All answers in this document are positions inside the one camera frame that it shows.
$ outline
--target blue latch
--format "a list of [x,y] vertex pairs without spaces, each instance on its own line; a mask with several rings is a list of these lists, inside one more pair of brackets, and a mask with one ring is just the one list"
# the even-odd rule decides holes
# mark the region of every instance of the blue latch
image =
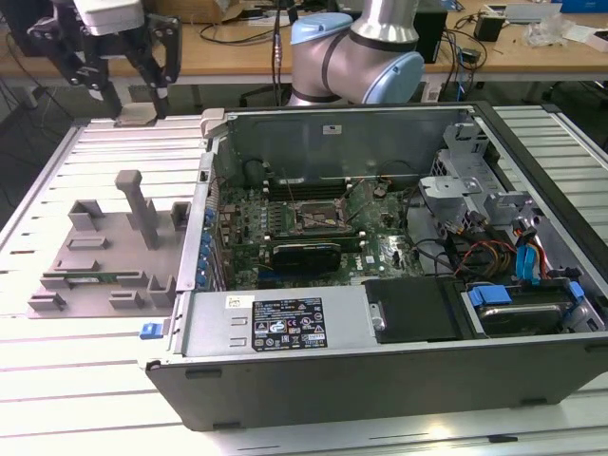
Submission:
[[570,293],[574,297],[575,302],[580,304],[585,298],[585,291],[582,289],[580,284],[578,282],[570,282],[568,288],[570,289]]
[[468,292],[473,307],[510,304],[511,296],[504,285],[481,285]]
[[143,325],[140,339],[162,339],[162,323],[146,323]]

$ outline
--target white sticker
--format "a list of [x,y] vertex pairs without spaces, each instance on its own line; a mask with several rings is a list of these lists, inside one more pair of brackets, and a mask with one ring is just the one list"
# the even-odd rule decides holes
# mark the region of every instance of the white sticker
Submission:
[[226,296],[226,309],[251,309],[255,299],[252,294]]
[[99,283],[99,278],[97,277],[73,277],[68,278],[67,283]]
[[324,135],[341,135],[342,125],[323,125]]

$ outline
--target circuit board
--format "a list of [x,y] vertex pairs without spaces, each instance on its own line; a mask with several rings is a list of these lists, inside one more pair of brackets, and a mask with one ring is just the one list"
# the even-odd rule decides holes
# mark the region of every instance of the circuit board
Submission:
[[[377,188],[376,182],[364,181],[347,199],[327,201],[268,201],[259,190],[222,188],[220,230],[232,259],[227,288],[358,285],[372,277],[423,276],[399,223],[403,192],[380,192],[377,198]],[[342,220],[334,220],[328,207]],[[311,235],[307,228],[320,235]],[[295,242],[283,237],[296,230],[306,239],[301,242],[341,245],[339,268],[323,275],[278,274],[272,265],[273,246]]]

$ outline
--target electronic component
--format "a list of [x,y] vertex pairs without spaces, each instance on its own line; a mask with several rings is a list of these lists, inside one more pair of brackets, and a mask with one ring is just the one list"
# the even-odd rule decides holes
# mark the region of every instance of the electronic component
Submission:
[[477,64],[482,53],[476,49],[469,49],[468,47],[464,47],[461,49],[461,55],[463,56],[463,61],[466,64]]
[[273,250],[272,265],[279,274],[319,275],[337,271],[341,249],[338,244],[286,244]]
[[494,43],[498,41],[505,20],[504,16],[480,14],[473,36],[479,41]]

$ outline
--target blue cable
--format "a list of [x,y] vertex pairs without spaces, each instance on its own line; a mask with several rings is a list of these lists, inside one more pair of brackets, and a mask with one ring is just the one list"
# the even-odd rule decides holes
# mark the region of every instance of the blue cable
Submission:
[[[465,60],[463,59],[463,51],[458,47],[458,57],[460,60],[460,65],[462,68],[465,67]],[[461,97],[461,93],[464,93],[465,90],[463,89],[463,81],[462,81],[462,74],[460,75],[459,81],[458,81],[458,93],[456,94],[456,101],[460,102],[460,97]]]

